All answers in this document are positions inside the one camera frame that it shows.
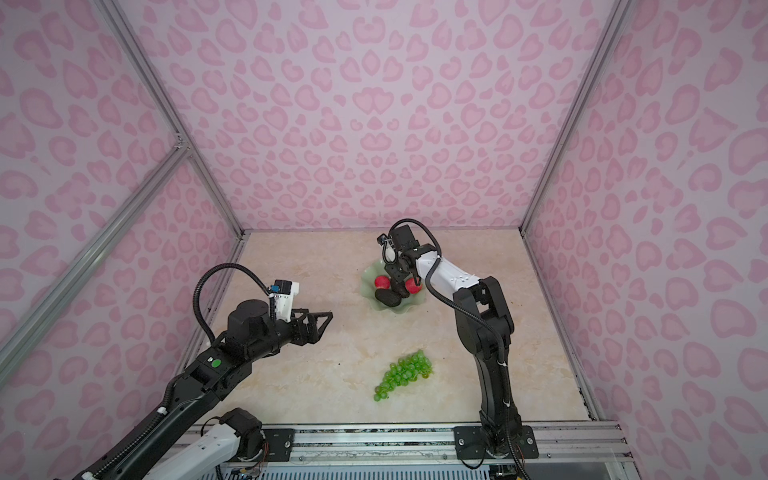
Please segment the red apple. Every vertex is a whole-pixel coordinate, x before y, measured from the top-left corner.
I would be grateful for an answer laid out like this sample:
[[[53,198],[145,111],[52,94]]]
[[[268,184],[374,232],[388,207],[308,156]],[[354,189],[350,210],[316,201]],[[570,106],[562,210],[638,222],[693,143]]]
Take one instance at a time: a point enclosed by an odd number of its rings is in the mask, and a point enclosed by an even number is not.
[[[374,286],[376,289],[389,289],[391,287],[391,280],[386,275],[379,275],[374,280]]]
[[[414,278],[409,278],[405,281],[405,288],[410,294],[415,295],[421,291],[422,286]]]

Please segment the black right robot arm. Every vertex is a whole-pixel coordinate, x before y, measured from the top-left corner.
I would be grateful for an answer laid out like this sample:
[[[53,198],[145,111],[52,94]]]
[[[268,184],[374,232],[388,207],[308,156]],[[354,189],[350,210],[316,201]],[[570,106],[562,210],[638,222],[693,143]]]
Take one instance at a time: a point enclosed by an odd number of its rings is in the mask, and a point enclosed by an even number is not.
[[[485,450],[520,464],[530,446],[515,405],[508,368],[514,322],[498,280],[480,278],[444,259],[441,250],[416,240],[380,240],[385,270],[398,293],[412,279],[450,307],[464,349],[472,355],[480,386],[479,418]]]

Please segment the dark avocado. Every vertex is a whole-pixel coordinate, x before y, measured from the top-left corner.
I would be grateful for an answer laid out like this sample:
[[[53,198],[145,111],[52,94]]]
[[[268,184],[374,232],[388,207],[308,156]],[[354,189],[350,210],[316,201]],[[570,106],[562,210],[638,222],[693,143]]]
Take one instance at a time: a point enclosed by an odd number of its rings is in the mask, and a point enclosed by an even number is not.
[[[392,279],[390,281],[390,289],[403,299],[411,296],[411,293],[408,290],[405,281],[395,281],[394,279]]]
[[[403,298],[392,292],[390,289],[377,289],[374,293],[375,299],[387,308],[395,308],[402,303]]]

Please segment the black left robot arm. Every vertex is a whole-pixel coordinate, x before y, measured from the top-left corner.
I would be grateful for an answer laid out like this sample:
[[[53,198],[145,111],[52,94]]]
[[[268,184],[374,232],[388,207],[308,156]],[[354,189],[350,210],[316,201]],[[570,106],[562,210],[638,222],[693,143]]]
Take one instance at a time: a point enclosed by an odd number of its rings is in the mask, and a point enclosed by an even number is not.
[[[252,373],[252,364],[282,347],[316,344],[333,313],[296,308],[286,320],[274,303],[246,300],[228,316],[227,328],[165,388],[160,403],[76,479],[142,479],[200,418]]]

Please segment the green grape bunch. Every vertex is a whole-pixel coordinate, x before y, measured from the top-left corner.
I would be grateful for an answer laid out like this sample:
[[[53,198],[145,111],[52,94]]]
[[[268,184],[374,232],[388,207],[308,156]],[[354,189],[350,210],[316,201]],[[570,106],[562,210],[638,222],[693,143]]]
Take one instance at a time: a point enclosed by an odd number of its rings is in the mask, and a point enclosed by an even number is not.
[[[380,383],[374,389],[373,400],[380,402],[390,397],[393,391],[433,374],[433,364],[422,350],[400,357],[389,365]]]

